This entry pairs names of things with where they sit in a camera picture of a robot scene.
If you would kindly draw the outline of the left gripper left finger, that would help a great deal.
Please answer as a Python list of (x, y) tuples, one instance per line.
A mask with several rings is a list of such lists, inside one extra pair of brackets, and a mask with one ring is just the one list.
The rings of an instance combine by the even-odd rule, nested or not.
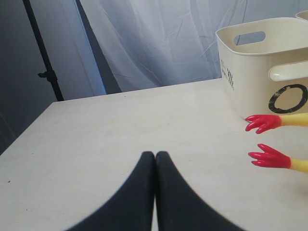
[(143, 152), (117, 192), (70, 231), (150, 231), (156, 187), (155, 157)]

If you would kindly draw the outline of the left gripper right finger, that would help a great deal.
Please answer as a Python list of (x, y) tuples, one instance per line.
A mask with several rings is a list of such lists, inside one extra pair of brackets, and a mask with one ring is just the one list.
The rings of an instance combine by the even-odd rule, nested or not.
[(189, 186), (168, 152), (156, 154), (156, 214), (160, 231), (241, 231)]

